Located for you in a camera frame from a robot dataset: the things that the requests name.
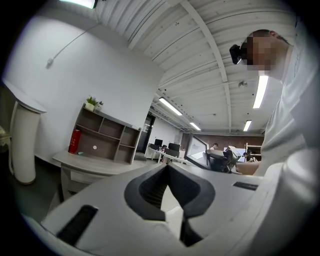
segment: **brown wall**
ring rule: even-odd
[[[181,148],[185,149],[189,139],[189,133],[182,135]],[[245,137],[245,136],[218,136],[218,135],[202,135],[196,134],[200,140],[209,144],[211,148],[214,143],[218,143],[218,150],[224,150],[227,146],[234,146],[238,149],[245,149],[246,143],[249,145],[261,146],[264,137]]]

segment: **headset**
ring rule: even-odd
[[[229,49],[233,64],[237,65],[242,60],[242,52],[239,45],[232,45]]]

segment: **doorway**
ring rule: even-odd
[[[137,152],[140,152],[143,154],[146,152],[148,141],[150,138],[151,130],[154,125],[155,119],[156,118],[150,114],[146,116],[142,131],[141,131],[141,136],[138,142],[138,146],[136,148]]]

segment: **white wall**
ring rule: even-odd
[[[102,111],[142,127],[162,70],[142,52],[128,49],[116,32],[98,25],[67,46],[46,69],[47,60],[96,23],[49,9],[31,19],[21,34],[3,78],[42,105],[35,154],[46,161],[68,147],[88,95]]]
[[[169,143],[180,144],[182,139],[182,132],[166,121],[163,121],[160,118],[156,117],[148,144],[154,144],[156,139],[163,140],[162,145],[166,146],[169,146]]]

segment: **white ceiling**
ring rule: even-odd
[[[261,134],[280,99],[282,85],[269,79],[261,107],[253,109],[258,74],[245,65],[234,65],[229,48],[259,29],[274,30],[294,45],[296,15],[278,0],[189,3],[195,9],[192,14],[180,3],[171,7],[165,0],[99,0],[93,10],[58,0],[50,5],[117,31],[128,40],[129,48],[139,48],[164,70],[150,109],[154,115],[182,131],[194,131],[189,124],[194,122],[204,133],[224,135],[243,134],[246,120],[252,120],[245,134]],[[197,15],[204,26],[195,21]],[[205,37],[205,26],[216,51]],[[222,59],[220,67],[216,58]],[[239,87],[241,81],[247,86]],[[159,102],[163,96],[183,113],[182,117]]]

